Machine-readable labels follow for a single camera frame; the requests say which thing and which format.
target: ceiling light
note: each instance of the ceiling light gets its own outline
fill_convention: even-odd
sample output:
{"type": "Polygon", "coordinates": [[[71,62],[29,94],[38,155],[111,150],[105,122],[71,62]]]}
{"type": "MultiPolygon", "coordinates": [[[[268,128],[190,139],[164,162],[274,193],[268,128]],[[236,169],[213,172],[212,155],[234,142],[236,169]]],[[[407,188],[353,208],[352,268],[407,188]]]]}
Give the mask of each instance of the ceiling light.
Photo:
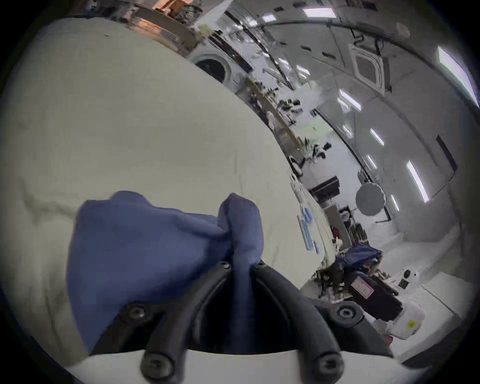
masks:
{"type": "Polygon", "coordinates": [[[247,25],[248,25],[249,27],[256,27],[256,26],[258,25],[257,21],[254,20],[254,19],[252,19],[252,18],[250,18],[250,17],[247,17],[247,18],[245,19],[245,22],[247,23],[247,25]]]}
{"type": "Polygon", "coordinates": [[[451,57],[448,53],[446,53],[443,48],[438,47],[438,58],[440,63],[446,67],[452,74],[455,76],[458,81],[461,82],[465,90],[468,92],[470,97],[472,98],[475,105],[478,107],[477,97],[475,96],[475,92],[473,91],[472,84],[468,78],[467,73],[464,71],[462,67],[455,61],[453,57],[451,57]]]}
{"type": "Polygon", "coordinates": [[[375,162],[373,161],[373,159],[370,157],[370,155],[367,155],[367,160],[370,162],[370,164],[372,165],[373,169],[377,169],[377,165],[375,164],[375,162]]]}
{"type": "Polygon", "coordinates": [[[428,198],[427,191],[425,191],[425,187],[423,186],[423,183],[420,180],[419,174],[417,173],[417,171],[413,167],[413,164],[411,163],[410,160],[407,162],[407,169],[410,171],[410,175],[412,175],[412,177],[415,181],[415,184],[417,185],[417,188],[419,189],[419,192],[420,192],[420,194],[423,198],[423,202],[426,203],[430,199],[428,198]]]}
{"type": "Polygon", "coordinates": [[[337,97],[336,100],[340,103],[342,107],[345,107],[347,109],[350,109],[350,105],[348,105],[345,101],[343,101],[341,98],[337,97]]]}
{"type": "Polygon", "coordinates": [[[400,208],[398,208],[398,203],[395,200],[395,196],[390,195],[390,199],[392,200],[393,206],[395,207],[397,212],[400,212],[400,208]]]}
{"type": "Polygon", "coordinates": [[[297,69],[298,69],[300,72],[304,72],[304,73],[306,73],[307,75],[310,75],[310,72],[308,72],[308,69],[306,69],[306,68],[303,68],[303,67],[297,65],[297,69]]]}
{"type": "Polygon", "coordinates": [[[384,141],[382,140],[382,138],[378,135],[377,132],[375,132],[375,131],[373,130],[373,128],[370,128],[370,133],[372,134],[372,136],[373,136],[375,139],[377,139],[377,141],[380,143],[381,146],[384,146],[384,145],[385,145],[385,143],[384,143],[384,141]]]}
{"type": "Polygon", "coordinates": [[[353,132],[350,129],[348,129],[345,124],[342,125],[342,129],[345,131],[345,135],[347,135],[349,139],[353,137],[353,132]]]}
{"type": "Polygon", "coordinates": [[[317,8],[303,8],[303,11],[308,17],[327,17],[329,19],[336,19],[336,15],[332,8],[317,7],[317,8]]]}
{"type": "Polygon", "coordinates": [[[262,19],[266,22],[266,23],[269,23],[271,21],[275,21],[276,20],[276,17],[274,15],[272,15],[271,13],[269,14],[266,14],[266,15],[263,15],[262,16],[262,19]]]}
{"type": "Polygon", "coordinates": [[[278,61],[281,62],[283,65],[285,65],[285,68],[287,68],[289,71],[292,69],[292,67],[290,67],[289,62],[286,61],[285,59],[278,58],[278,61]]]}
{"type": "Polygon", "coordinates": [[[351,105],[353,105],[356,109],[361,111],[361,105],[360,103],[355,100],[352,96],[350,96],[347,92],[345,92],[343,89],[339,90],[340,96],[342,96],[346,101],[348,101],[351,105]]]}

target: washing machine door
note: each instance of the washing machine door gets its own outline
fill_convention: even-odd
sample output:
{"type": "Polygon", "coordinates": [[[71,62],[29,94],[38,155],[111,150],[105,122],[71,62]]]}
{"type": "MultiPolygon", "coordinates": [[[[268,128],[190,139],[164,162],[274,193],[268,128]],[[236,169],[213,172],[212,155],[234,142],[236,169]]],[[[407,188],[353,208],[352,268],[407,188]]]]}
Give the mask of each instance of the washing machine door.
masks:
{"type": "Polygon", "coordinates": [[[208,73],[214,79],[227,85],[231,78],[231,68],[229,63],[221,56],[216,54],[203,54],[195,57],[193,63],[208,73]]]}
{"type": "Polygon", "coordinates": [[[214,79],[220,81],[221,83],[225,80],[225,67],[219,61],[215,59],[205,59],[201,60],[195,64],[198,68],[207,72],[214,79]]]}

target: blue cloth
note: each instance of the blue cloth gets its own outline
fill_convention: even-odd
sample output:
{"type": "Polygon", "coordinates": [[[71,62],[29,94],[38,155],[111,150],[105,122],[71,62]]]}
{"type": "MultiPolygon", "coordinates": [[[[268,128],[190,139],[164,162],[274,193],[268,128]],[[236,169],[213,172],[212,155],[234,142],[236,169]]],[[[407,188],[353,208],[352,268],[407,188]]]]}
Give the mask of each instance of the blue cloth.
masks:
{"type": "Polygon", "coordinates": [[[254,297],[250,267],[260,261],[260,212],[232,193],[218,217],[151,205],[142,195],[117,192],[87,201],[70,243],[67,290],[89,352],[121,308],[134,300],[161,303],[181,295],[220,261],[232,263],[232,316],[227,349],[253,350],[254,297]]]}
{"type": "Polygon", "coordinates": [[[378,261],[381,255],[382,251],[369,247],[368,245],[360,244],[354,248],[350,248],[343,257],[340,257],[340,262],[357,269],[366,263],[374,260],[378,261]]]}

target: washing machine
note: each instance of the washing machine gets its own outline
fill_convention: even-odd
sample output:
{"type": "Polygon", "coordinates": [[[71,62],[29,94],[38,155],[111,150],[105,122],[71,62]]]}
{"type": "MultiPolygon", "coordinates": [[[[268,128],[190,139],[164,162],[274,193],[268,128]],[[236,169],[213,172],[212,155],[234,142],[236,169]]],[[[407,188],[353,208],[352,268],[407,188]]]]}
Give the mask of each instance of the washing machine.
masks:
{"type": "Polygon", "coordinates": [[[253,69],[218,35],[209,36],[199,42],[187,59],[234,93],[243,88],[245,77],[253,69]]]}

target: black screw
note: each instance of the black screw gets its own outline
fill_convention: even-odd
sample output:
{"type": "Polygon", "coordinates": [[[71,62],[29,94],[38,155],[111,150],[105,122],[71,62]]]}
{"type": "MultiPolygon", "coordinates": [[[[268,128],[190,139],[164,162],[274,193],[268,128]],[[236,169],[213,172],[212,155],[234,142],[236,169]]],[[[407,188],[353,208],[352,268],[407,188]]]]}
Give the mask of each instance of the black screw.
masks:
{"type": "Polygon", "coordinates": [[[140,319],[143,319],[146,315],[146,311],[145,311],[145,308],[143,307],[133,307],[131,308],[129,311],[128,311],[128,316],[132,319],[132,320],[140,320],[140,319]]]}
{"type": "Polygon", "coordinates": [[[141,370],[152,379],[166,379],[173,375],[175,366],[170,358],[161,353],[145,353],[141,370]]]}
{"type": "Polygon", "coordinates": [[[340,317],[343,317],[346,319],[352,319],[355,316],[356,312],[351,307],[340,307],[336,313],[340,317]]]}
{"type": "Polygon", "coordinates": [[[328,353],[317,359],[316,364],[313,366],[314,376],[319,379],[326,377],[338,376],[343,373],[344,364],[340,355],[336,353],[328,353]]]}

